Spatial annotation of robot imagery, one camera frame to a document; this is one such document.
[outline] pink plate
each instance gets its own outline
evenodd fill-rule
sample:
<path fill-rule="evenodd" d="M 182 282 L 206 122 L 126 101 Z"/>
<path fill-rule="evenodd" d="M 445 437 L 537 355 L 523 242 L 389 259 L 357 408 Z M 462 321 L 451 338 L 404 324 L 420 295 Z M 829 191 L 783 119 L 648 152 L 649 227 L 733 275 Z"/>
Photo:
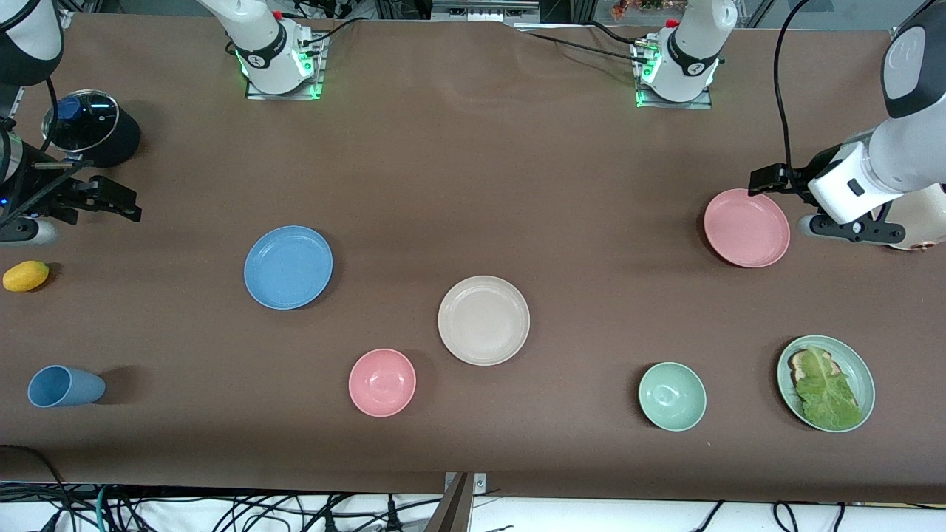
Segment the pink plate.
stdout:
<path fill-rule="evenodd" d="M 761 268 L 775 264 L 788 250 L 791 235 L 785 213 L 763 195 L 733 188 L 712 199 L 703 228 L 716 253 L 737 266 Z"/>
<path fill-rule="evenodd" d="M 407 357 L 393 349 L 363 355 L 348 377 L 348 394 L 359 410 L 373 417 L 397 414 L 411 402 L 417 376 Z"/>

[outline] metal bracket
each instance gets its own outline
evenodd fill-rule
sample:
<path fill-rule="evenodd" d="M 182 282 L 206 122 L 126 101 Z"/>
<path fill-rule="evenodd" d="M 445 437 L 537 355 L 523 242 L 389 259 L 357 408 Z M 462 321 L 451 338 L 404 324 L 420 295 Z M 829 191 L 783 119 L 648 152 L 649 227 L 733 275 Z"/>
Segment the metal bracket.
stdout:
<path fill-rule="evenodd" d="M 60 9 L 60 25 L 62 29 L 66 29 L 72 25 L 72 17 L 75 14 L 74 11 L 70 11 L 69 9 Z"/>
<path fill-rule="evenodd" d="M 447 473 L 444 480 L 444 493 L 450 489 L 450 483 L 457 476 L 457 473 Z M 473 494 L 483 495 L 486 492 L 486 473 L 473 473 Z"/>
<path fill-rule="evenodd" d="M 468 532 L 473 513 L 474 488 L 486 488 L 485 473 L 447 473 L 447 492 L 424 528 L 424 532 Z"/>

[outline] green plate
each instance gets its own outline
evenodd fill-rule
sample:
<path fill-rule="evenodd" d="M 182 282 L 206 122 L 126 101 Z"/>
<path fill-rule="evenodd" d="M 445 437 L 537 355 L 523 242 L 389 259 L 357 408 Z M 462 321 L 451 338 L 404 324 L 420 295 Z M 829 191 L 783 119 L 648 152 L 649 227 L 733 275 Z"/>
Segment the green plate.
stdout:
<path fill-rule="evenodd" d="M 861 408 L 860 423 L 849 429 L 836 431 L 815 425 L 801 413 L 801 398 L 795 391 L 795 383 L 792 382 L 792 366 L 788 364 L 788 361 L 793 355 L 808 347 L 819 347 L 831 353 L 832 359 L 837 363 L 838 367 L 841 368 L 841 371 L 848 376 L 850 391 L 854 393 L 857 405 Z M 829 336 L 817 334 L 802 336 L 789 344 L 788 347 L 781 352 L 779 365 L 776 367 L 776 376 L 779 380 L 779 391 L 788 407 L 798 416 L 798 419 L 801 419 L 819 431 L 825 431 L 827 433 L 846 433 L 847 431 L 853 431 L 863 425 L 864 422 L 867 421 L 867 418 L 870 417 L 870 413 L 874 411 L 874 379 L 870 376 L 870 370 L 867 369 L 867 364 L 864 364 L 864 359 L 855 353 L 847 344 Z"/>
<path fill-rule="evenodd" d="M 640 408 L 655 425 L 667 431 L 686 431 L 707 411 L 707 391 L 700 378 L 683 364 L 655 364 L 640 379 Z"/>

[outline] bowl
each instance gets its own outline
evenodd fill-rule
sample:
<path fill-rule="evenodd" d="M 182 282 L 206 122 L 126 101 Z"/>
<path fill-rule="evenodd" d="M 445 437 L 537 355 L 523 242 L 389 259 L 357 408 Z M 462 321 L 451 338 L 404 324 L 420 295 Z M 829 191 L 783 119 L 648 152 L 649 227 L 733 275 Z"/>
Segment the bowl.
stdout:
<path fill-rule="evenodd" d="M 693 370 L 676 362 L 655 364 L 640 379 L 640 408 L 666 431 L 686 431 L 707 411 L 707 391 Z"/>
<path fill-rule="evenodd" d="M 413 364 L 393 349 L 375 349 L 352 366 L 348 376 L 348 395 L 364 414 L 388 417 L 411 402 L 417 376 Z"/>
<path fill-rule="evenodd" d="M 808 347 L 818 347 L 828 351 L 832 359 L 841 368 L 841 372 L 848 376 L 848 386 L 854 393 L 854 399 L 857 400 L 857 406 L 861 409 L 861 422 L 843 430 L 826 429 L 819 427 L 805 418 L 801 410 L 801 398 L 795 391 L 795 383 L 792 381 L 792 367 L 788 364 L 789 359 L 796 353 Z M 870 375 L 864 359 L 860 357 L 853 349 L 840 340 L 835 340 L 830 336 L 821 336 L 812 334 L 795 339 L 788 345 L 779 357 L 779 363 L 776 366 L 776 378 L 779 382 L 779 391 L 781 397 L 785 399 L 785 404 L 789 410 L 798 416 L 806 424 L 815 427 L 819 431 L 826 433 L 846 433 L 860 427 L 870 417 L 874 411 L 874 400 L 876 393 L 874 391 L 874 378 Z"/>

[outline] cup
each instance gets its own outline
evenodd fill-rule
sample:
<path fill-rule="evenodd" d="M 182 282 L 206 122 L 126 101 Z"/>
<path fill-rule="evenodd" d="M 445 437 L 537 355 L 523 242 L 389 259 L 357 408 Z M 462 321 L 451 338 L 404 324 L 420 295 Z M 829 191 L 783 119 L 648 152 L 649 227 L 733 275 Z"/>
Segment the cup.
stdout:
<path fill-rule="evenodd" d="M 141 128 L 111 96 L 86 89 L 69 93 L 57 103 L 56 131 L 50 133 L 53 110 L 43 119 L 43 138 L 50 146 L 110 168 L 131 159 L 141 142 Z"/>
<path fill-rule="evenodd" d="M 105 381 L 98 375 L 66 367 L 48 365 L 29 382 L 26 396 L 33 406 L 79 406 L 99 400 L 105 394 Z"/>

